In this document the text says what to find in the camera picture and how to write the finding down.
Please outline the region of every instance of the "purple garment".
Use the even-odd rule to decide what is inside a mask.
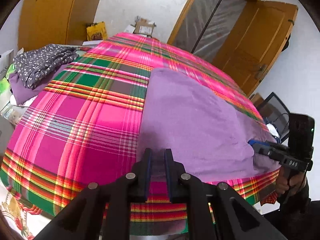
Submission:
[[[12,93],[16,99],[17,105],[23,104],[25,101],[37,96],[61,71],[63,71],[69,64],[61,65],[56,68],[56,71],[51,72],[43,78],[35,89],[25,88],[22,80],[17,72],[9,75],[9,83],[11,85]]]
[[[252,118],[209,88],[170,69],[151,72],[137,145],[137,161],[153,149],[153,179],[163,180],[162,149],[204,182],[253,177],[279,168],[254,154],[250,139],[274,141]]]

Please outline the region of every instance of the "yellow paper bag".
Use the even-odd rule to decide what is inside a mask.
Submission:
[[[106,24],[104,22],[94,23],[87,27],[87,40],[99,41],[108,38]]]

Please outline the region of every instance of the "gray patterned clothing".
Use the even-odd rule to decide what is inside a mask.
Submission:
[[[15,56],[13,63],[24,86],[34,89],[50,72],[63,64],[71,63],[77,57],[79,55],[74,47],[49,44]]]

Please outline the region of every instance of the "plaid tablecloth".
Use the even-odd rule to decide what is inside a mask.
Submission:
[[[225,73],[176,47],[120,33],[71,63],[42,91],[16,127],[0,171],[18,199],[56,215],[90,182],[106,184],[131,170],[148,78],[166,67],[188,75],[266,126]],[[272,192],[277,171],[227,181],[249,203]],[[185,205],[170,204],[152,183],[146,204],[131,206],[131,234],[185,231]]]

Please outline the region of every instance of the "metal bolt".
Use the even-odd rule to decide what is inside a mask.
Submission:
[[[191,175],[189,173],[183,173],[181,174],[181,179],[184,179],[184,180],[188,180],[191,178]]]
[[[96,183],[96,182],[90,182],[88,185],[89,189],[95,189],[97,187],[98,187],[98,183]]]
[[[218,184],[218,187],[220,188],[220,189],[222,189],[222,190],[226,190],[227,188],[228,188],[228,184],[227,183],[225,183],[225,182],[220,182],[219,184]]]
[[[127,179],[134,179],[136,177],[136,174],[134,174],[133,172],[129,172],[125,175],[125,177]]]

